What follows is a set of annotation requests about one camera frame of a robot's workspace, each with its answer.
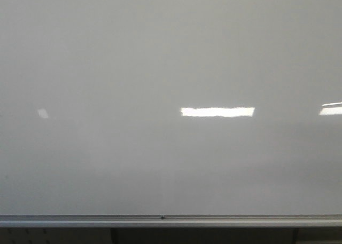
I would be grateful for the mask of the aluminium whiteboard bottom frame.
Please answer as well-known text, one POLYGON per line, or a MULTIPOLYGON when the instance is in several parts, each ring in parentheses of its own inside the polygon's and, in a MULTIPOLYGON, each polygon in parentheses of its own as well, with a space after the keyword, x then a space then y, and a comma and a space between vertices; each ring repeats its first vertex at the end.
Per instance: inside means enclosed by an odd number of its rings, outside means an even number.
POLYGON ((339 215, 2 215, 1 227, 341 227, 339 215))

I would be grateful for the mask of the white whiteboard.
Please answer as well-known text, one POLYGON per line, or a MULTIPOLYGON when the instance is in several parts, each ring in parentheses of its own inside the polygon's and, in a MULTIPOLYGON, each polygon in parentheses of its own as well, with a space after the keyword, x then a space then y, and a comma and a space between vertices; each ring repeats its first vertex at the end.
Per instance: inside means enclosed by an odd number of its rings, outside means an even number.
POLYGON ((1 214, 341 213, 341 0, 1 0, 1 214))

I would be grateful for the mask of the grey perforated panel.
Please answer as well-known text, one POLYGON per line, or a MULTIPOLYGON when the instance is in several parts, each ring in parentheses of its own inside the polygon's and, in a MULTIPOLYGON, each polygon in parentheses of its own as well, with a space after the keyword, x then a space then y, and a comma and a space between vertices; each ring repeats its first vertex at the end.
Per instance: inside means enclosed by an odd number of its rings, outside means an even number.
POLYGON ((1 228, 1 243, 112 243, 109 229, 1 228))

